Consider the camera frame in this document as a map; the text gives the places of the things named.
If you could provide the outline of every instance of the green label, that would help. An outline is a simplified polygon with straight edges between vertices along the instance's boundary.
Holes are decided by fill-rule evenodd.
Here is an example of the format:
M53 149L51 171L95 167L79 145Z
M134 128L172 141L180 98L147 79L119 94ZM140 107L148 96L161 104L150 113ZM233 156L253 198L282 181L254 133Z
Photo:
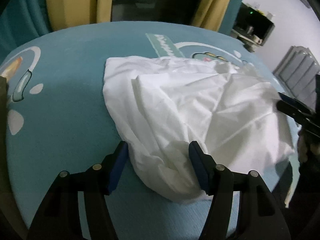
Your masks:
M146 36L159 57L185 57L167 36L152 33L146 33Z

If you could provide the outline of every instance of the metal screw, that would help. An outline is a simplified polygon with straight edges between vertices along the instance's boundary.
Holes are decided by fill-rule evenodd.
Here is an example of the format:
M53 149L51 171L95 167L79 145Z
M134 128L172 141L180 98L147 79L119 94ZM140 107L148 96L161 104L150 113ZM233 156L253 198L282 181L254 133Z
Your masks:
M224 167L222 164L216 165L216 169L217 169L218 171L223 171L224 168L225 168L225 167Z
M68 172L67 172L67 171L61 171L61 172L59 173L59 176L62 177L62 178L66 177L67 175L68 175Z
M92 168L93 168L95 171L98 171L98 170L100 170L100 169L102 168L102 166L101 166L101 164L98 163L98 164L93 165Z
M257 171L250 171L250 175L252 177L258 177L259 176L259 173Z

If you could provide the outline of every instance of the black clamp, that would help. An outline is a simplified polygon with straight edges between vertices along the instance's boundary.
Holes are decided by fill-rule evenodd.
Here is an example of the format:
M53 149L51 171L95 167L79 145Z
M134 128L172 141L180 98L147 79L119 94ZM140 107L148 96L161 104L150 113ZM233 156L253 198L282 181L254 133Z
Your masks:
M236 232L230 239L290 239L284 218L256 171L231 172L204 154L196 141L189 145L189 157L201 188L214 195L199 239L226 239L234 191L240 191L241 197ZM91 239L117 240L104 196L116 189L127 158L128 145L122 141L113 154L85 172L61 171L36 212L27 240L84 240L78 191L84 192Z
M319 192L320 185L320 161L310 151L311 144L320 143L320 75L316 75L316 107L315 111L295 98L290 98L283 93L279 93L281 100L276 103L278 111L290 116L296 123L302 125L305 133L305 142L308 147L308 161L302 163L299 168L300 176L306 177L310 187Z

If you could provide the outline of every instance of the yellow curtain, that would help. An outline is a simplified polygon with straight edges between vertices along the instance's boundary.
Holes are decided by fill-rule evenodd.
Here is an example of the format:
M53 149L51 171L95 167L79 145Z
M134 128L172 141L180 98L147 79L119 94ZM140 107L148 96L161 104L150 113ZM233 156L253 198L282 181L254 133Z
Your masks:
M54 31L68 27L108 22L112 0L46 0L48 16Z
M218 31L229 1L230 0L201 0L191 25Z

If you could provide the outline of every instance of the teal ironing board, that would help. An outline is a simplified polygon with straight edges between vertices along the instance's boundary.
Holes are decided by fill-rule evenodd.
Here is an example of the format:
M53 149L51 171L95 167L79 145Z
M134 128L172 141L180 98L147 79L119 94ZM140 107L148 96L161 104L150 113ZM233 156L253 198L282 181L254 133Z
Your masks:
M84 171L115 150L120 137L102 94L105 61L131 55L218 59L240 67L249 63L279 92L284 91L268 68L240 41L184 25L84 25L49 33L18 47L4 60L0 73L11 67L7 162L17 205L28 227L60 171ZM295 143L297 127L292 120L289 125ZM295 157L292 159L297 169ZM265 170L263 179L271 190L284 168L285 165L278 165ZM235 197L230 232L236 226L236 201ZM147 188L130 162L118 188L107 198L119 239L197 239L210 204L170 202ZM84 237L89 238L81 196L80 214Z

